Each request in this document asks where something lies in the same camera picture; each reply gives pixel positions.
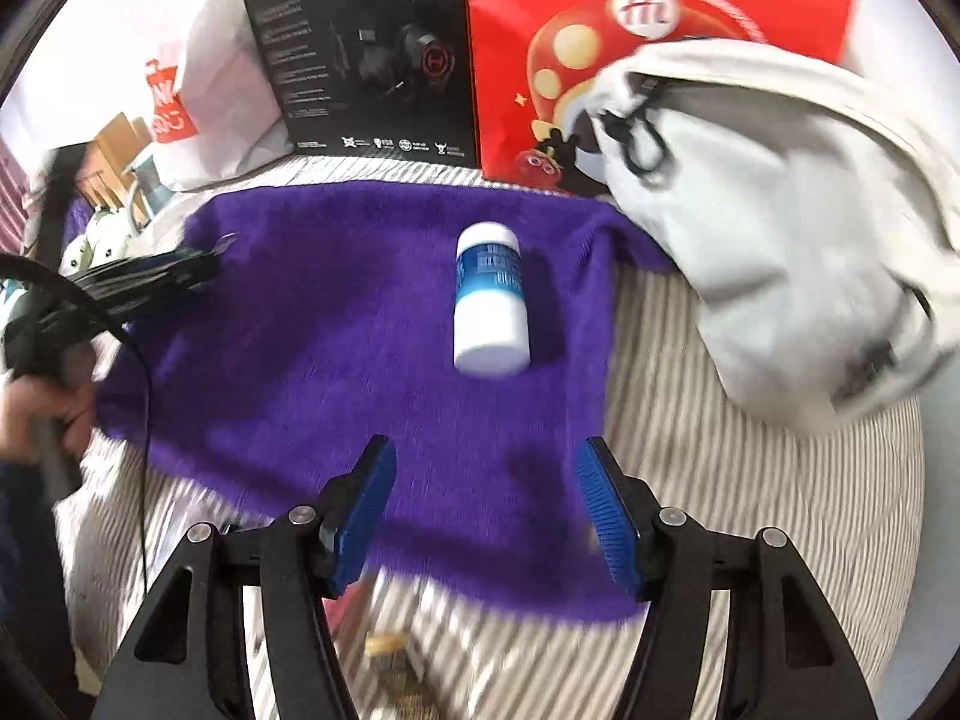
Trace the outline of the person's left hand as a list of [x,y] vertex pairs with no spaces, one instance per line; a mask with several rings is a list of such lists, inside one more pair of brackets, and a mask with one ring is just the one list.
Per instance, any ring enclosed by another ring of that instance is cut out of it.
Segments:
[[60,387],[43,377],[10,380],[2,388],[2,461],[32,465],[41,449],[31,427],[39,421],[65,423],[60,447],[76,460],[85,455],[96,422],[96,385],[89,372],[80,374],[75,387]]

